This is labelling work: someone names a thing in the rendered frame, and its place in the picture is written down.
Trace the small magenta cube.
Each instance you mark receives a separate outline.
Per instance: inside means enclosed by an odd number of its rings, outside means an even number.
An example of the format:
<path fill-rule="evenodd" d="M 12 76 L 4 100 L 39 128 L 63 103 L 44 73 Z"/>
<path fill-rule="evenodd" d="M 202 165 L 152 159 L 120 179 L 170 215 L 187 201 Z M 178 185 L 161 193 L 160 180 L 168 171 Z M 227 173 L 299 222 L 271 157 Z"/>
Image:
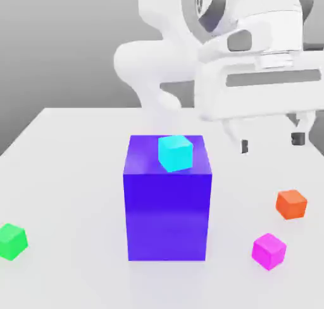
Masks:
<path fill-rule="evenodd" d="M 263 268 L 271 270 L 283 262 L 286 250 L 284 242 L 267 233 L 254 241 L 252 258 Z"/>

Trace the small green cube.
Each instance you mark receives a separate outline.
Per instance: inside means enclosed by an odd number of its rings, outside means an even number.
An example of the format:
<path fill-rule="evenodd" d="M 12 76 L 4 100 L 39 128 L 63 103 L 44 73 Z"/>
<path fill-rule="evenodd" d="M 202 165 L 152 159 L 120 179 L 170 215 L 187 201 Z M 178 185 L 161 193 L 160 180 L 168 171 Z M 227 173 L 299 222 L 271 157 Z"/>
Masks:
<path fill-rule="evenodd" d="M 4 224 L 0 228 L 0 257 L 14 260 L 28 247 L 25 229 L 12 224 Z"/>

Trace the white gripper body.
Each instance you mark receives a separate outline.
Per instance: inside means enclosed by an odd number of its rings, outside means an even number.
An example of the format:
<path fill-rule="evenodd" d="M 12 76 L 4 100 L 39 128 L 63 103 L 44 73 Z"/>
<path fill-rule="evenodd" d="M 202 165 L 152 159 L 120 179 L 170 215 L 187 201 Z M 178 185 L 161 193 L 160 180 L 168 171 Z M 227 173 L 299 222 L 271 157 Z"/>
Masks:
<path fill-rule="evenodd" d="M 319 70 L 320 80 L 251 85 L 245 74 Z M 294 66 L 262 69 L 256 60 L 216 60 L 199 65 L 194 102 L 202 118 L 217 121 L 324 109 L 324 60 L 295 60 Z"/>

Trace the small cyan cube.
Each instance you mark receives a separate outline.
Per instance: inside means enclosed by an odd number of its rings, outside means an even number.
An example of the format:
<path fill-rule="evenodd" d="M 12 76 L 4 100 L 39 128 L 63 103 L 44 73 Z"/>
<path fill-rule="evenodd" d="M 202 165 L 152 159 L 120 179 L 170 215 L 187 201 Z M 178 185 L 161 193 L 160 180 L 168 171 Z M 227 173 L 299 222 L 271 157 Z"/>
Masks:
<path fill-rule="evenodd" d="M 158 138 L 158 160 L 167 172 L 192 168 L 193 149 L 193 144 L 185 136 Z"/>

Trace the large purple box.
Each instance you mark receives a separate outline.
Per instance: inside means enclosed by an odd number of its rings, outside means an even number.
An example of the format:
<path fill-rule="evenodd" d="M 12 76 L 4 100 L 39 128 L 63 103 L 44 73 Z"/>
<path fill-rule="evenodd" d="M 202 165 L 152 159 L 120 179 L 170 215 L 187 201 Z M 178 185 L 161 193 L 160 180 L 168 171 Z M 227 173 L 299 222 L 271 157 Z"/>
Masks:
<path fill-rule="evenodd" d="M 158 161 L 158 136 L 130 136 L 123 190 L 130 261 L 206 258 L 212 171 L 202 136 L 192 168 L 168 173 Z"/>

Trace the small orange cube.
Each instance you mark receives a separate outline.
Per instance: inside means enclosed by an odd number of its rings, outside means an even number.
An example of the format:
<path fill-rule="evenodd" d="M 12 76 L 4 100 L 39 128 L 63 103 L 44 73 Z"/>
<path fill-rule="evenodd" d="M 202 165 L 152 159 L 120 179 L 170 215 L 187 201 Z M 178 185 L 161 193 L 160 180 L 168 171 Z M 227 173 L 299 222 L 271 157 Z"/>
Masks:
<path fill-rule="evenodd" d="M 308 201 L 297 190 L 280 191 L 277 196 L 276 209 L 286 220 L 302 218 Z"/>

